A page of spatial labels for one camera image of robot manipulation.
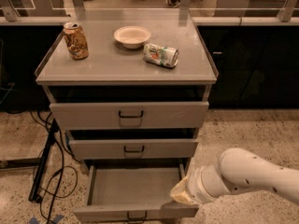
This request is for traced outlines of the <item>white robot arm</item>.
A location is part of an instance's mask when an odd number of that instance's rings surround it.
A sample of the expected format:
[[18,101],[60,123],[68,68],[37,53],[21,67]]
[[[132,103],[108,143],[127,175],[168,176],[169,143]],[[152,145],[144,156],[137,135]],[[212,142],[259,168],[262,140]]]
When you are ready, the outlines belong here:
[[299,171],[235,147],[223,151],[215,164],[186,175],[171,189],[170,197],[187,205],[206,204],[224,195],[260,189],[299,204]]

